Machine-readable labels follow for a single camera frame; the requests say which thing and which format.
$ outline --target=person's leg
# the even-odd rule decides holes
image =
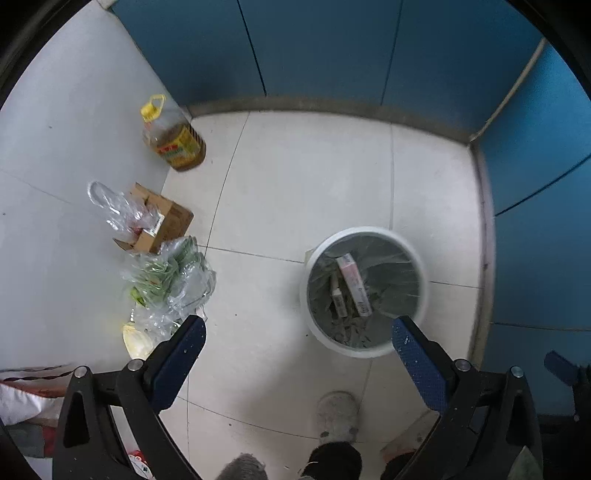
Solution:
[[[303,479],[359,480],[361,455],[351,442],[358,430],[359,407],[346,392],[332,392],[318,402],[316,426],[320,446],[302,472]]]

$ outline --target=garbage bag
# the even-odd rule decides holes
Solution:
[[[337,264],[337,258],[351,254],[357,263],[372,309],[362,317]],[[337,314],[331,289],[331,276],[337,275],[347,316]],[[418,307],[419,278],[406,252],[385,238],[356,234],[329,246],[310,272],[308,282],[310,311],[318,326],[342,345],[369,348],[391,337],[392,319],[412,316]]]

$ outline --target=wall baseboard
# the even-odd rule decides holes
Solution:
[[[470,143],[469,148],[478,176],[482,225],[482,253],[480,261],[480,292],[476,305],[476,322],[472,333],[468,359],[473,365],[480,368],[484,360],[488,332],[491,328],[492,305],[495,291],[495,214],[484,153],[480,146],[478,146],[478,142]]]
[[[368,105],[367,103],[352,102],[349,100],[257,96],[195,103],[187,106],[187,108],[193,117],[211,115],[213,113],[260,110],[338,113],[341,115],[358,116],[392,124],[406,125],[463,144],[468,144],[470,137],[470,132],[459,131],[439,122],[433,122],[417,115],[403,112],[394,107]]]

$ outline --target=blue wall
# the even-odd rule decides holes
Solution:
[[[505,0],[119,0],[113,11],[180,104],[266,88],[394,106],[465,136],[540,39]]]
[[[241,0],[269,95],[379,104],[401,0]]]
[[[480,141],[495,213],[516,204],[591,153],[591,105],[564,60],[546,46]]]
[[[540,38],[505,0],[405,0],[384,104],[474,133]]]
[[[591,363],[590,127],[589,98],[548,46],[480,140],[497,212],[483,368],[522,366],[539,413],[573,413],[548,351]]]
[[[112,9],[179,104],[263,95],[235,0],[121,0]]]

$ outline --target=plastic bag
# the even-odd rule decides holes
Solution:
[[[129,255],[123,277],[139,304],[135,327],[156,343],[168,340],[187,316],[203,307],[216,285],[216,273],[192,236],[163,243],[158,255]]]
[[[178,276],[170,286],[167,304],[181,318],[186,318],[209,300],[216,286],[216,273],[209,267],[199,251],[197,239],[192,236],[162,244],[160,256],[178,265]]]
[[[90,201],[99,206],[107,223],[122,235],[137,237],[143,229],[153,228],[158,220],[158,209],[145,205],[131,195],[115,193],[98,181],[91,181],[87,188]]]

